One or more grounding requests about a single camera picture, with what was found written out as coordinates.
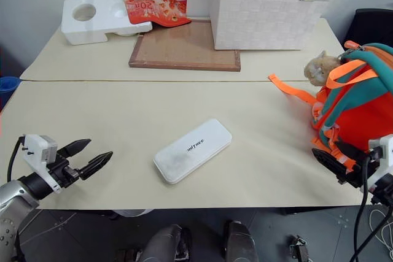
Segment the cork board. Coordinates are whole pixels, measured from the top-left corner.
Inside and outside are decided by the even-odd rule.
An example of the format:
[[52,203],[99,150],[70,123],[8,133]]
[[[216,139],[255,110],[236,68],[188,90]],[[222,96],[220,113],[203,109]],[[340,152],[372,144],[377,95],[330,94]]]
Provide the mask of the cork board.
[[164,28],[138,36],[130,67],[207,71],[240,71],[238,50],[215,50],[210,21]]

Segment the white table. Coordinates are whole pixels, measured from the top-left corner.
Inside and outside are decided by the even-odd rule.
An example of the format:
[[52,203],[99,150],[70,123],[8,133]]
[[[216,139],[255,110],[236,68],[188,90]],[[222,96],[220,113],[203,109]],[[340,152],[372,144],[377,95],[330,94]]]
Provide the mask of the white table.
[[[315,91],[308,82],[292,86]],[[18,136],[46,134],[59,146],[92,142],[72,158],[114,151],[86,181],[42,201],[45,209],[341,206],[361,194],[339,185],[311,154],[309,106],[269,82],[22,82],[1,114],[1,177]],[[232,144],[175,185],[154,155],[209,118]],[[20,154],[14,178],[31,171]]]
[[241,72],[136,69],[128,66],[136,36],[108,34],[108,42],[69,45],[58,29],[21,79],[33,81],[306,81],[303,68],[321,51],[343,52],[329,24],[321,18],[304,50],[242,50]]

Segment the white foam tray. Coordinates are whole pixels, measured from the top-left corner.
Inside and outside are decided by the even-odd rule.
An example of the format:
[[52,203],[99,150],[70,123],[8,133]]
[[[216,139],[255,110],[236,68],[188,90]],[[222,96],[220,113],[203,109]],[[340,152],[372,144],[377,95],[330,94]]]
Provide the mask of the white foam tray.
[[106,33],[148,32],[152,23],[131,24],[123,0],[65,0],[61,31],[73,44],[107,41]]

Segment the blue bin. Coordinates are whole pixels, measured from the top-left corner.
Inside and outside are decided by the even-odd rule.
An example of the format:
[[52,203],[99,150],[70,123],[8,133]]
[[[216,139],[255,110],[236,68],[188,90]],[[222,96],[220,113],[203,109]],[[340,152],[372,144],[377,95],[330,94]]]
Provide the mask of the blue bin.
[[0,110],[6,105],[7,101],[17,89],[20,80],[18,77],[1,77],[0,78]]

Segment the white box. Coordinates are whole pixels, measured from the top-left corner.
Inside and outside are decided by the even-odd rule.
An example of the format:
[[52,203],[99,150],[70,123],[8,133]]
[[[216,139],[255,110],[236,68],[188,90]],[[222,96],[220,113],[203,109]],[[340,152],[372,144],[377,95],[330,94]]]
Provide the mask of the white box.
[[213,0],[215,49],[302,49],[329,0]]

